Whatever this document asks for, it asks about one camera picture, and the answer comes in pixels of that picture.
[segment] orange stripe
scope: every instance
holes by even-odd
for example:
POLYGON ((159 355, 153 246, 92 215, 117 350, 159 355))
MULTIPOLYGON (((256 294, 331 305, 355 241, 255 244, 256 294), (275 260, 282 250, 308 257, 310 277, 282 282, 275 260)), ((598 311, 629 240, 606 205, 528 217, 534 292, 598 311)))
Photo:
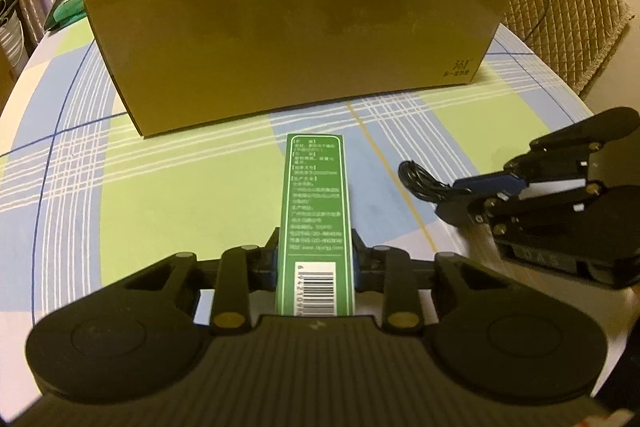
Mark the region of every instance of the orange stripe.
POLYGON ((391 168, 389 163, 386 161, 386 158, 384 157, 382 151, 380 150, 380 148, 378 147, 376 142, 373 140, 373 137, 370 135, 369 130, 367 129, 367 126, 360 119, 360 117, 355 112, 353 107, 351 107, 351 104, 347 103, 345 105, 347 106, 347 109, 349 109, 349 112, 351 113, 351 116, 355 119, 355 121, 358 123, 358 126, 360 127, 360 129, 364 133, 364 137, 367 139, 367 141, 369 142, 369 144, 371 145, 371 147, 375 151, 375 153, 378 156, 378 158, 380 158, 380 161, 382 162, 382 165, 385 167, 386 173, 389 174, 389 177, 395 183, 396 188, 398 189, 398 191, 400 192, 400 195, 402 196, 402 199, 404 200, 404 203, 406 203, 406 206, 409 207, 409 210, 411 211, 412 215, 414 216, 414 219, 416 220, 416 223, 418 223, 418 226, 420 227, 420 230, 424 234, 424 237, 427 239, 427 242, 429 243, 429 246, 431 247, 431 250, 433 250, 434 253, 437 252, 438 248, 436 247, 436 243, 433 240, 433 237, 431 237, 431 234, 429 234, 426 225, 422 222, 422 218, 420 217, 420 214, 418 213, 418 210, 414 206, 414 201, 412 199, 411 194, 406 190, 406 188, 404 188, 402 186, 402 184, 400 183, 400 180, 398 179, 398 176, 396 175, 396 172, 391 168))

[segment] black cable bundle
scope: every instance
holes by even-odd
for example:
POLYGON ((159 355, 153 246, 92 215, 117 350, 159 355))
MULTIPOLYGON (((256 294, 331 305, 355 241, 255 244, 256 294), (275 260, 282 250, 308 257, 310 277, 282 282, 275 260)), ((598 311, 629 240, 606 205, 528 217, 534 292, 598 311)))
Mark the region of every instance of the black cable bundle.
POLYGON ((446 183, 439 182, 412 160, 404 161, 398 166, 398 178, 416 198, 430 203, 442 203, 453 196, 471 192, 468 188, 452 188, 446 183))

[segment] tablecloth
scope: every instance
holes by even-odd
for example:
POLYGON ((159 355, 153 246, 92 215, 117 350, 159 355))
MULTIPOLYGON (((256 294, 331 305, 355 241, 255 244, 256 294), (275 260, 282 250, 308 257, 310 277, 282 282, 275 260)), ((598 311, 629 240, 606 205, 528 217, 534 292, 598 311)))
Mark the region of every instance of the tablecloth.
MULTIPOLYGON (((464 253, 591 314, 609 337, 604 377, 636 317, 631 291, 502 263, 488 230, 461 234, 447 226, 396 176, 407 158, 444 182, 494 171, 528 150, 531 139, 589 115, 500 26, 468 86, 368 96, 142 139, 87 21, 45 36, 0 117, 0 414, 10 419, 38 397, 24 342, 43 315, 175 251, 212 259, 236 245, 264 244, 280 221, 291 132, 344 136, 351 222, 368 245, 395 245, 420 259, 464 253)), ((434 320, 428 296, 423 300, 434 320)), ((362 300, 356 306, 375 308, 362 300)))

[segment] white label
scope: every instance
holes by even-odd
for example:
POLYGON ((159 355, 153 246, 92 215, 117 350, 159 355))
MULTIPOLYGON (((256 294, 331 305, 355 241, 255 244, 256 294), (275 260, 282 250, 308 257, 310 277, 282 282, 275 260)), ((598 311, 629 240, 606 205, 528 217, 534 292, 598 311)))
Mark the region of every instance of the white label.
POLYGON ((296 263, 294 315, 335 316, 335 263, 296 263))

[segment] quilted chair cover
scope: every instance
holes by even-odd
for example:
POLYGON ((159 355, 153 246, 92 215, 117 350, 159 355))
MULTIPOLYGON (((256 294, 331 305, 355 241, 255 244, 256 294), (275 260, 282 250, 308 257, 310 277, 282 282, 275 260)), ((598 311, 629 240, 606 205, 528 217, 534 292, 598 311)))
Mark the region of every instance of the quilted chair cover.
MULTIPOLYGON (((544 13, 546 0, 511 0, 504 24, 523 39, 544 13)), ((576 93, 601 73, 626 24, 623 0, 550 0, 546 19, 526 42, 576 93)))

